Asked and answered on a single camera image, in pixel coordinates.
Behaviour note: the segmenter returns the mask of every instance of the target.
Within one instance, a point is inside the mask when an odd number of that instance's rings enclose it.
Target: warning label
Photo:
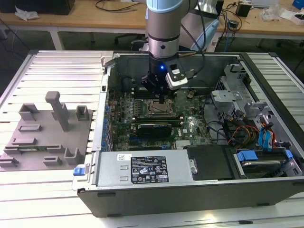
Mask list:
[[[131,181],[133,184],[169,182],[166,156],[132,157]]]

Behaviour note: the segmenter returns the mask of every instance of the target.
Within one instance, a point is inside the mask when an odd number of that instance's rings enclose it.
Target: desk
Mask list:
[[[225,0],[223,8],[235,0]],[[299,10],[292,6],[293,0],[280,0],[281,7],[298,12]],[[232,7],[229,10],[234,12],[237,7]],[[261,9],[251,9],[246,18],[242,19],[242,28],[235,33],[235,37],[240,38],[260,38],[260,39],[304,39],[304,26],[298,26],[293,22],[282,18],[280,21],[263,21],[260,18]],[[239,21],[232,13],[228,12],[228,18]],[[224,31],[224,19],[220,17],[220,25],[213,38],[212,47],[208,51],[214,51],[218,38]]]
[[[62,40],[58,34],[60,31],[69,32],[103,32],[103,33],[138,33],[144,34],[146,21],[146,6],[135,6],[137,11],[127,13],[110,13],[95,7],[95,0],[76,0],[75,5],[67,16],[39,14],[36,20],[23,21],[13,13],[0,13],[0,17],[11,29],[48,31],[51,34],[56,50],[64,50]],[[224,8],[235,0],[225,0]],[[282,7],[289,9],[293,0],[281,0]],[[131,3],[122,3],[120,0],[112,0],[105,3],[107,9],[118,9]],[[243,26],[235,36],[242,38],[272,38],[272,39],[304,39],[304,26],[297,26],[289,20],[263,21],[259,14],[261,9],[252,9],[246,18],[242,18]],[[230,19],[238,20],[231,13]],[[0,30],[7,29],[0,25]],[[224,26],[221,24],[214,36],[208,51],[214,51],[218,38],[221,36]]]
[[[110,13],[95,7],[96,0],[76,0],[69,15],[39,14],[40,18],[24,21],[14,13],[0,13],[0,18],[12,30],[48,31],[54,42],[56,50],[64,50],[62,40],[58,34],[65,32],[103,32],[103,33],[134,33],[144,34],[146,28],[146,6],[137,5],[137,11],[127,13]],[[132,3],[114,0],[106,2],[106,9],[119,9]]]

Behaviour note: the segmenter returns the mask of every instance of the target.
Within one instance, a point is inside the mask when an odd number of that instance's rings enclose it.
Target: green circuit board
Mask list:
[[[200,114],[203,96],[187,97],[189,90],[178,91],[174,99],[166,99],[165,105],[157,99],[134,99],[130,93],[110,93],[114,151],[182,149],[182,145],[211,144],[206,121]],[[172,127],[166,138],[144,139],[133,133],[134,117],[147,123],[156,123],[155,117],[182,117],[180,127]]]

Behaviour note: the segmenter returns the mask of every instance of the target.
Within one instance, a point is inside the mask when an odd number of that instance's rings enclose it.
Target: motherboard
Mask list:
[[[161,104],[158,99],[110,91],[113,150],[167,150],[211,144],[201,114],[205,97],[195,93],[180,90]]]

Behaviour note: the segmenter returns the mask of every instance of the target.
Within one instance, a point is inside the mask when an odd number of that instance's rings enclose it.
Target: blue plastic latch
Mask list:
[[[237,158],[240,162],[248,160],[258,160],[255,151],[240,151],[237,153]]]
[[[264,135],[264,127],[261,128],[260,134],[258,136],[258,145],[259,146],[263,145],[263,135]]]
[[[288,159],[292,159],[293,158],[293,154],[291,153],[290,150],[286,150],[285,153],[286,153]]]
[[[268,151],[271,151],[271,148],[269,148],[269,139],[270,139],[270,136],[271,136],[270,132],[267,131],[267,132],[266,132],[266,135],[265,135],[263,147],[264,147],[265,149],[267,149]]]
[[[76,167],[74,168],[73,175],[74,176],[84,176],[85,175],[85,168]]]

